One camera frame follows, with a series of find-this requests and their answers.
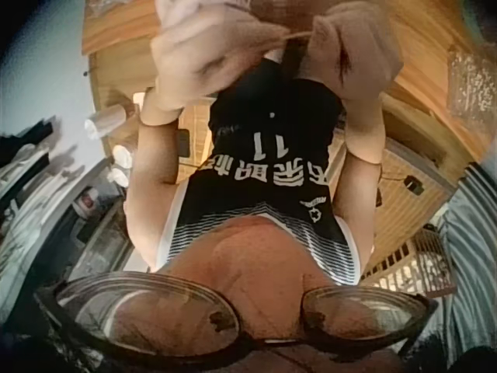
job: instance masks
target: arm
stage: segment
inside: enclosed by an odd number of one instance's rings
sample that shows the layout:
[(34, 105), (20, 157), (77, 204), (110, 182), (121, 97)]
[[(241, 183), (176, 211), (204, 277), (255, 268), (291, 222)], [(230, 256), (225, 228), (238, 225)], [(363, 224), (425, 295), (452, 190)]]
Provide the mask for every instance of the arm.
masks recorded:
[(374, 215), (385, 129), (380, 100), (344, 102), (347, 155), (333, 201), (334, 212), (350, 228), (359, 251), (361, 273), (374, 244)]
[(129, 235), (152, 268), (177, 189), (176, 130), (182, 108), (230, 86), (266, 51), (282, 46), (282, 36), (289, 33), (225, 5), (198, 7), (178, 18), (184, 5), (172, 5), (168, 15), (176, 18), (163, 19), (167, 27), (151, 42), (158, 77), (141, 111), (127, 196)]
[(178, 122), (140, 124), (126, 201), (127, 229), (145, 262), (155, 268), (158, 245), (176, 192)]

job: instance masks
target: cable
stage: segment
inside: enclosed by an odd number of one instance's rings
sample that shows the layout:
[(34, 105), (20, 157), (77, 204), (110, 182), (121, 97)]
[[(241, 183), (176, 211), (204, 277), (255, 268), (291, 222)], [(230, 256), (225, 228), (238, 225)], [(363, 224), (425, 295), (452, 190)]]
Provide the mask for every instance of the cable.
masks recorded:
[(387, 181), (404, 181), (405, 180), (405, 178), (403, 178), (403, 179), (390, 179), (388, 177), (383, 177), (383, 176), (381, 177), (381, 179), (382, 180), (387, 180)]

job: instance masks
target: white wall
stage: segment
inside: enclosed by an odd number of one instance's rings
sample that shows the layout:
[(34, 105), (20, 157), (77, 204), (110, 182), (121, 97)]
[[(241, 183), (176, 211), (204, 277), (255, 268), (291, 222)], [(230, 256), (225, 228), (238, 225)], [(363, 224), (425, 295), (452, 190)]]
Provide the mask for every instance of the white wall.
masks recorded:
[(0, 132), (18, 134), (56, 116), (60, 134), (50, 157), (70, 153), (71, 169), (84, 166), (88, 172), (104, 152), (83, 127), (94, 112), (89, 77), (83, 76), (88, 70), (81, 53), (84, 7), (84, 0), (52, 0), (25, 25), (0, 73)]

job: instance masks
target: white glove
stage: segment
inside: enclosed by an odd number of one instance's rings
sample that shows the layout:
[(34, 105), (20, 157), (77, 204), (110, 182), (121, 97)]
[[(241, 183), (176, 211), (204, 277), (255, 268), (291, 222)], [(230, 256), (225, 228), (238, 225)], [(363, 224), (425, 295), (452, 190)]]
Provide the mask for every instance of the white glove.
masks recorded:
[(347, 2), (315, 17), (300, 77), (325, 84), (341, 99), (376, 99), (403, 65), (381, 8)]
[[(176, 1), (169, 6), (172, 18), (163, 15), (168, 26), (151, 42), (158, 78), (144, 102), (145, 124), (171, 123), (188, 103), (227, 88), (267, 51), (282, 47), (289, 33), (230, 6), (201, 3)], [(189, 16), (182, 19), (182, 12)]]

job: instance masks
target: wooden ceiling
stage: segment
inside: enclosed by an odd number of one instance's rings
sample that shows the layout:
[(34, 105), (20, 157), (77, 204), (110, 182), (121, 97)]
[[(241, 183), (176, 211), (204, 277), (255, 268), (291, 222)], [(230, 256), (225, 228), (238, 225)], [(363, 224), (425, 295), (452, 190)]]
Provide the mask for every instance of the wooden ceiling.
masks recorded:
[[(252, 0), (252, 10), (261, 19), (286, 24), (296, 30), (306, 30), (310, 27), (313, 14), (323, 12), (330, 5), (341, 1), (343, 0)], [(405, 59), (405, 68), (390, 94), (424, 113), (431, 113), (440, 122), (438, 125), (450, 129), (473, 159), (480, 160), (492, 141), (492, 135), (469, 131), (447, 109), (448, 51), (450, 48), (474, 51), (474, 45), (462, 22), (459, 2), (377, 2), (389, 9)], [(117, 6), (101, 18), (92, 17), (87, 9), (83, 53), (92, 54), (114, 44), (142, 37), (142, 44), (130, 43), (122, 47), (142, 48), (141, 51), (134, 50), (133, 58), (138, 58), (139, 54), (145, 63), (144, 74), (153, 75), (145, 40), (158, 32), (158, 26), (154, 0), (133, 0), (129, 4)]]

